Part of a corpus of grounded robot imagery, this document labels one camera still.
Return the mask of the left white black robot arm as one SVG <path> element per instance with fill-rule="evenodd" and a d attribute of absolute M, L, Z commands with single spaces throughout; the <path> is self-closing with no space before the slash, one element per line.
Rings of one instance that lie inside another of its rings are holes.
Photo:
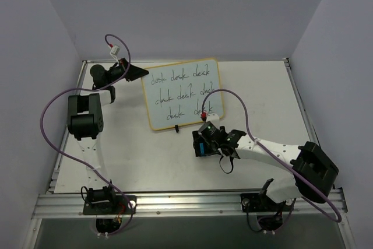
<path fill-rule="evenodd" d="M 88 186 L 81 188 L 86 191 L 83 199 L 89 206 L 96 204 L 103 213 L 115 211 L 119 198 L 112 182 L 106 179 L 100 139 L 104 129 L 103 107 L 115 102 L 115 81 L 125 79 L 132 82 L 148 74 L 148 70 L 131 65 L 125 58 L 108 69 L 95 64 L 90 68 L 94 92 L 68 97 L 68 131 L 80 147 L 80 162 L 87 170 Z"/>

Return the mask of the blue whiteboard eraser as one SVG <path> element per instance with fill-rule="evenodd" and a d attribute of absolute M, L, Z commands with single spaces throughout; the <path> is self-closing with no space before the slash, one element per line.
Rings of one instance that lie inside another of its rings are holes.
<path fill-rule="evenodd" d="M 196 156 L 197 157 L 202 157 L 202 156 L 206 156 L 206 152 L 205 152 L 205 144 L 203 142 L 199 142 L 197 144 L 197 148 L 196 148 Z"/>

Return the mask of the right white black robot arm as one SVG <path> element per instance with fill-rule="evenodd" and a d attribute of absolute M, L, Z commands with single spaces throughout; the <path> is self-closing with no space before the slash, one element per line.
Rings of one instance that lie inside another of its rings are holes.
<path fill-rule="evenodd" d="M 268 179 L 259 194 L 259 203 L 267 210 L 300 197 L 324 204 L 339 173 L 314 142 L 297 146 L 265 141 L 237 129 L 226 132 L 224 126 L 217 128 L 210 121 L 193 131 L 192 136 L 197 157 L 220 155 L 231 161 L 254 160 L 287 171 L 289 174 L 283 178 Z"/>

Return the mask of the yellow-framed small whiteboard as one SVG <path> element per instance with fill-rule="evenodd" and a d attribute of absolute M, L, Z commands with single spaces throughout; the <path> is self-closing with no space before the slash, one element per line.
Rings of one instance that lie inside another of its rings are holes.
<path fill-rule="evenodd" d="M 201 122 L 200 115 L 225 115 L 220 89 L 219 63 L 215 58 L 176 62 L 147 68 L 142 87 L 152 130 L 192 125 Z"/>

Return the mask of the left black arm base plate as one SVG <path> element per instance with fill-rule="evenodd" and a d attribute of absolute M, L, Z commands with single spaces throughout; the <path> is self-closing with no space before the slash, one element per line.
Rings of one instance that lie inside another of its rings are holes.
<path fill-rule="evenodd" d="M 130 215 L 131 209 L 127 200 L 117 195 L 117 203 L 114 204 L 110 201 L 102 201 L 93 204 L 84 204 L 82 213 L 84 215 Z"/>

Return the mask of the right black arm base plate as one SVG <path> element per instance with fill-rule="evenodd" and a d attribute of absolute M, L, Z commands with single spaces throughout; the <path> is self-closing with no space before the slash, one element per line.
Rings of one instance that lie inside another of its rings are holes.
<path fill-rule="evenodd" d="M 290 205 L 285 202 L 275 203 L 264 195 L 257 192 L 240 194 L 242 211 L 246 213 L 264 213 L 264 212 L 288 212 Z"/>

